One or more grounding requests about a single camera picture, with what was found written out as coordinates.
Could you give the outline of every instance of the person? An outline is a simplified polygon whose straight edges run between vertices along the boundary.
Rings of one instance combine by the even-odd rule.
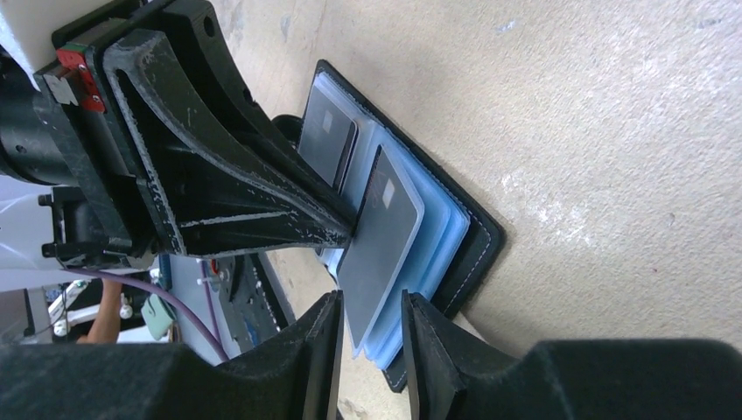
[[[98,315],[87,333],[77,339],[78,344],[112,344],[118,340],[121,331],[121,291],[122,285],[103,278],[103,292]]]

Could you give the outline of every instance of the black leather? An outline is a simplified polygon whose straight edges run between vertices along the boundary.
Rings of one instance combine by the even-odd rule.
[[[471,218],[469,231],[461,243],[451,266],[436,290],[431,302],[446,317],[452,319],[464,302],[482,283],[495,258],[505,244],[505,232],[494,218],[469,195],[439,164],[415,144],[399,127],[351,85],[329,62],[317,63],[315,76],[327,73],[348,92],[370,115],[390,130],[400,142],[423,164],[430,175],[466,209]],[[401,392],[407,383],[407,371],[402,351],[389,368],[383,371],[389,387]]]

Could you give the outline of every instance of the wallet stitching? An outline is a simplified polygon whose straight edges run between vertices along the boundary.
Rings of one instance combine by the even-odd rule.
[[[341,83],[339,83],[339,82],[338,82],[338,81],[336,80],[336,78],[335,78],[335,77],[334,77],[334,76],[333,76],[332,74],[330,74],[330,73],[328,73],[328,72],[325,72],[325,74],[327,74],[327,76],[328,76],[328,77],[329,77],[330,79],[332,79],[332,80],[333,80],[333,81],[334,81],[335,83],[338,83],[338,84],[340,84],[340,85],[341,85]],[[376,121],[377,123],[379,123],[379,124],[380,124],[380,125],[381,125],[381,126],[382,126],[382,127],[384,128],[384,129],[385,129],[385,130],[388,130],[388,129],[387,129],[387,127],[386,127],[386,125],[385,125],[385,124],[383,124],[383,123],[381,123],[381,122],[379,121],[379,119],[378,119],[378,118],[376,118],[376,116],[375,116],[375,115],[374,115],[374,114],[373,114],[373,113],[372,113],[372,112],[371,112],[371,111],[370,111],[370,110],[369,110],[368,108],[366,108],[365,106],[363,106],[362,104],[360,104],[360,103],[359,103],[359,102],[358,102],[358,101],[357,101],[357,100],[355,99],[355,97],[354,97],[354,96],[353,96],[352,94],[349,94],[349,93],[348,93],[348,92],[347,92],[347,91],[346,91],[346,90],[345,90],[345,89],[344,89],[344,88],[343,88],[342,86],[340,86],[340,88],[341,88],[341,89],[342,89],[342,90],[344,91],[344,93],[345,93],[345,94],[347,94],[348,96],[350,96],[350,99],[351,99],[351,100],[352,100],[353,102],[355,102],[355,103],[356,103],[356,104],[357,104],[357,105],[358,105],[358,106],[359,106],[360,108],[362,108],[363,110],[365,110],[365,111],[367,112],[367,114],[368,114],[368,115],[369,115],[369,116],[370,116],[371,118],[373,118],[373,119],[374,119],[374,120],[375,120],[375,121]],[[409,151],[410,153],[412,153],[412,151],[410,150],[410,148],[409,148],[409,147],[407,147],[407,144],[404,144],[404,143],[402,143],[402,141],[401,141],[401,140],[399,141],[399,144],[400,144],[400,145],[401,145],[401,146],[402,146],[403,148],[407,149],[407,151]],[[436,180],[436,182],[438,183],[438,185],[439,185],[439,186],[441,186],[441,187],[442,187],[442,188],[443,188],[444,190],[446,190],[446,192],[447,192],[447,193],[449,193],[449,195],[450,195],[450,196],[451,196],[451,197],[452,197],[452,198],[453,198],[454,200],[456,200],[456,201],[457,201],[457,202],[458,202],[458,203],[459,203],[459,204],[460,204],[461,206],[463,206],[464,208],[466,208],[466,206],[464,206],[464,203],[462,203],[462,202],[461,202],[461,200],[459,199],[459,197],[457,197],[457,196],[456,196],[455,194],[453,194],[453,193],[451,192],[451,189],[450,189],[450,188],[448,188],[448,187],[447,187],[446,185],[444,185],[444,183],[443,183],[443,182],[441,182],[441,180],[440,180],[440,179],[438,179],[438,177],[436,177],[436,176],[435,176],[435,175],[433,174],[433,172],[431,172],[431,170],[430,170],[430,169],[428,169],[428,167],[427,167],[427,166],[426,166],[425,164],[423,164],[422,162],[420,162],[420,159],[419,159],[419,158],[417,158],[417,156],[415,156],[415,154],[414,154],[414,153],[412,153],[412,157],[413,157],[413,158],[414,158],[415,160],[417,160],[417,162],[419,162],[419,163],[420,163],[420,165],[421,165],[421,166],[423,167],[423,169],[425,169],[425,171],[426,171],[426,172],[428,172],[428,175],[430,175],[430,177],[431,177],[431,178],[433,178],[433,179],[435,179],[435,180]],[[485,254],[486,254],[486,253],[487,253],[487,251],[489,250],[489,247],[490,247],[490,246],[492,245],[492,235],[491,235],[491,234],[489,233],[489,231],[487,231],[487,229],[485,229],[485,227],[484,227],[484,225],[482,224],[482,222],[481,222],[480,218],[478,218],[478,217],[477,217],[477,216],[476,216],[476,215],[475,215],[474,213],[472,213],[472,211],[471,211],[471,210],[469,210],[468,208],[466,208],[466,212],[467,212],[467,213],[469,213],[469,215],[470,215],[470,216],[472,216],[472,218],[474,218],[474,219],[475,219],[475,220],[477,221],[477,223],[479,224],[479,227],[480,227],[480,228],[482,228],[482,230],[483,230],[483,231],[485,232],[485,234],[486,234],[486,236],[487,236],[487,244],[485,245],[485,248],[484,248],[484,249],[482,250],[482,253],[481,253],[481,254],[479,255],[479,258],[477,259],[477,261],[476,261],[476,262],[474,263],[474,265],[472,266],[472,269],[470,269],[470,270],[469,270],[469,274],[467,274],[467,275],[466,275],[466,278],[464,279],[464,281],[463,281],[463,282],[461,283],[461,285],[460,285],[460,286],[458,287],[458,289],[456,290],[456,293],[455,293],[455,294],[453,295],[453,297],[451,298],[451,301],[450,301],[450,302],[448,303],[448,305],[447,305],[447,306],[445,307],[445,309],[443,309],[443,312],[446,312],[446,311],[448,311],[448,308],[450,308],[450,307],[451,307],[451,305],[453,305],[453,301],[454,301],[454,300],[456,300],[456,298],[457,298],[457,297],[459,296],[459,293],[461,293],[461,291],[462,291],[462,290],[464,289],[464,286],[466,286],[466,284],[467,284],[467,283],[469,283],[469,280],[470,280],[470,279],[472,278],[472,273],[473,273],[473,272],[474,272],[474,270],[475,270],[475,269],[476,269],[476,268],[477,268],[477,267],[478,267],[478,266],[480,265],[480,263],[482,262],[482,258],[484,258]],[[387,382],[388,382],[389,384],[391,384],[391,383],[392,383],[392,379],[391,379],[391,378],[389,377],[389,374],[387,373],[387,371],[386,371],[386,370],[382,370],[382,372],[384,373],[384,376],[386,376],[386,378],[387,378]],[[404,369],[404,370],[402,371],[402,374],[401,374],[401,375],[399,376],[399,380],[398,380],[398,381],[397,381],[397,382],[396,382],[396,383],[395,383],[394,385],[392,385],[392,388],[396,388],[396,387],[398,387],[398,386],[399,386],[399,384],[400,384],[400,383],[402,383],[402,379],[403,379],[403,377],[404,377],[404,375],[405,375],[406,373],[407,373],[407,369]]]

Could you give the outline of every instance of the floor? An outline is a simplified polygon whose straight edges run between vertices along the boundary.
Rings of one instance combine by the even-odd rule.
[[[213,4],[269,115],[301,114],[328,59],[502,223],[465,308],[490,343],[742,349],[739,0]],[[332,287],[309,251],[271,258],[297,313]],[[342,369],[346,418],[405,417],[362,357]]]

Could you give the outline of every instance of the red component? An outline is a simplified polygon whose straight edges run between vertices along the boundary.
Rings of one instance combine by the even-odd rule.
[[[85,54],[79,51],[60,48],[57,50],[57,58],[63,67],[79,73],[80,78],[85,84],[87,96],[82,100],[80,106],[88,111],[106,112],[106,106],[103,105],[101,92],[95,85],[93,75],[90,74],[88,64],[85,62]]]

